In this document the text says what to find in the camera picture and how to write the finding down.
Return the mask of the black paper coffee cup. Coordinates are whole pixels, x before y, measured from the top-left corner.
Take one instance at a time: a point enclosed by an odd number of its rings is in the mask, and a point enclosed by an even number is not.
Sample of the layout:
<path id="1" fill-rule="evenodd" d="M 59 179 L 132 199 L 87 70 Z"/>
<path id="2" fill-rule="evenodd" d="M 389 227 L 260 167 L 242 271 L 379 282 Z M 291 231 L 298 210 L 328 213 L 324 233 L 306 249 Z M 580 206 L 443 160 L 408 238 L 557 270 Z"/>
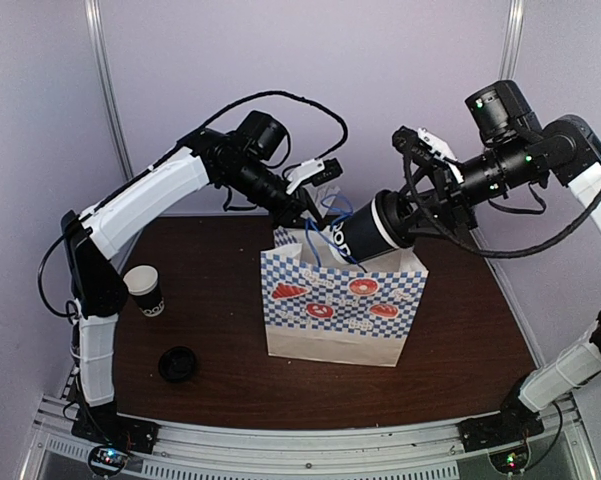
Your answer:
<path id="1" fill-rule="evenodd" d="M 328 229 L 329 249 L 340 263 L 361 263 L 400 248 L 380 215 L 378 193 L 367 205 Z"/>

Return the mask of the black paper cups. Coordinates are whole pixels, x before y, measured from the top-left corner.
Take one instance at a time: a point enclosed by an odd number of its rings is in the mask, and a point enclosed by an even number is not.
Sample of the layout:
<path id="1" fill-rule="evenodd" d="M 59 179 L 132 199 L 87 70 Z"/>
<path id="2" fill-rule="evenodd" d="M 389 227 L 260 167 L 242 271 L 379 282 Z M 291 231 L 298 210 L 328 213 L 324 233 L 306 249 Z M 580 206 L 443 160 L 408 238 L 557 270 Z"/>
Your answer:
<path id="1" fill-rule="evenodd" d="M 158 270 L 150 265 L 139 265 L 129 270 L 123 281 L 137 307 L 146 317 L 159 316 L 165 308 Z"/>

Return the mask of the black plastic cup lid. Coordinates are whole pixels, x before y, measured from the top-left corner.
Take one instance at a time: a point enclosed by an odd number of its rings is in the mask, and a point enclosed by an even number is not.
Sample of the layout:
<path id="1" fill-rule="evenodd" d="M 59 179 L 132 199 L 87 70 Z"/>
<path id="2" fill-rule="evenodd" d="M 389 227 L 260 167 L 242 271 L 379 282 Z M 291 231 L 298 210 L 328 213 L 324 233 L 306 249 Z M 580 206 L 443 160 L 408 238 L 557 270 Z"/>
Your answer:
<path id="1" fill-rule="evenodd" d="M 411 247 L 417 238 L 432 232 L 423 215 L 398 192 L 382 190 L 374 200 L 380 225 L 399 248 Z"/>

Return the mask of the blue checkered paper bag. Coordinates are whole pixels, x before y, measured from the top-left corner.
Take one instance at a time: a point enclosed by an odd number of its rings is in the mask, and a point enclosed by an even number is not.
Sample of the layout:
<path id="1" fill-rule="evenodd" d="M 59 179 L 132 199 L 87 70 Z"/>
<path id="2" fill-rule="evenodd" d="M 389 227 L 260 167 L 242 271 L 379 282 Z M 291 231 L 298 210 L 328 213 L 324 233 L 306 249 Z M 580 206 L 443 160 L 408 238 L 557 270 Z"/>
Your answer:
<path id="1" fill-rule="evenodd" d="M 429 271 L 411 249 L 343 263 L 313 220 L 278 227 L 260 254 L 267 350 L 272 357 L 394 367 Z"/>

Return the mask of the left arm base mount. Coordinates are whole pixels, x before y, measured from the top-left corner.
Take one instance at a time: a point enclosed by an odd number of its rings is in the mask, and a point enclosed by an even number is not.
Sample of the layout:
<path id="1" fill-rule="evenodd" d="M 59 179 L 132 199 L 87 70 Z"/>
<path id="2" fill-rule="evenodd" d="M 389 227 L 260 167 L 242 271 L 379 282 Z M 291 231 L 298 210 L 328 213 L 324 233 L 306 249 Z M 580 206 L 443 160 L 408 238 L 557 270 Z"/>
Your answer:
<path id="1" fill-rule="evenodd" d="M 120 474 L 134 453 L 151 454 L 158 431 L 159 426 L 151 421 L 83 410 L 78 412 L 71 427 L 74 437 L 94 443 L 86 462 L 88 468 L 102 478 Z"/>

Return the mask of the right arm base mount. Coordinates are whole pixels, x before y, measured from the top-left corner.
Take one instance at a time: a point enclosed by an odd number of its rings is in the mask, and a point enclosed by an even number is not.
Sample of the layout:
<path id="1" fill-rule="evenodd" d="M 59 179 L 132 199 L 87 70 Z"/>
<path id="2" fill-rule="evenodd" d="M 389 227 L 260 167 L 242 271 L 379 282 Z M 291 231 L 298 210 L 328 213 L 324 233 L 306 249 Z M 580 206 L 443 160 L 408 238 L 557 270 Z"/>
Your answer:
<path id="1" fill-rule="evenodd" d="M 539 418 L 519 420 L 504 413 L 468 418 L 457 427 L 466 453 L 485 451 L 491 466 L 508 476 L 529 466 L 529 439 L 545 431 Z"/>

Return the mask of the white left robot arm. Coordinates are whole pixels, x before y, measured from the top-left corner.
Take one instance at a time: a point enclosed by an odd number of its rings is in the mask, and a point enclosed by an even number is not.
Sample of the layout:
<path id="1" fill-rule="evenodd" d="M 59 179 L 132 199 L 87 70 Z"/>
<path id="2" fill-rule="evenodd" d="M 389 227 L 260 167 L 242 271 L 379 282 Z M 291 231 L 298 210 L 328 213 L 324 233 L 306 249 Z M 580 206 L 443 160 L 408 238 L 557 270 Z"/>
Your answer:
<path id="1" fill-rule="evenodd" d="M 79 419 L 101 443 L 117 442 L 126 428 L 118 413 L 113 369 L 117 327 L 131 291 L 115 258 L 166 210 L 210 186 L 238 191 L 280 226 L 293 225 L 305 213 L 316 215 L 305 186 L 320 181 L 327 161 L 318 155 L 288 175 L 275 173 L 266 162 L 285 135 L 271 119 L 261 127 L 242 125 L 227 133 L 199 127 L 104 199 L 62 218 Z"/>

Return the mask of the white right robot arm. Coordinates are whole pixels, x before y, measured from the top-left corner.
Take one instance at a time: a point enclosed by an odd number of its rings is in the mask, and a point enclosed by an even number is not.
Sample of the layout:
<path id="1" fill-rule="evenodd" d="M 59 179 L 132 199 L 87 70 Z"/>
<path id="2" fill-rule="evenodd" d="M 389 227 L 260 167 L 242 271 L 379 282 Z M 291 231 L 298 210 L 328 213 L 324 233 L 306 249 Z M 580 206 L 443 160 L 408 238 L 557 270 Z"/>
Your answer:
<path id="1" fill-rule="evenodd" d="M 497 410 L 517 378 L 552 361 L 601 309 L 601 234 L 591 219 L 528 258 L 487 263 L 430 238 L 415 252 L 430 273 L 416 342 L 436 358 L 416 422 Z"/>

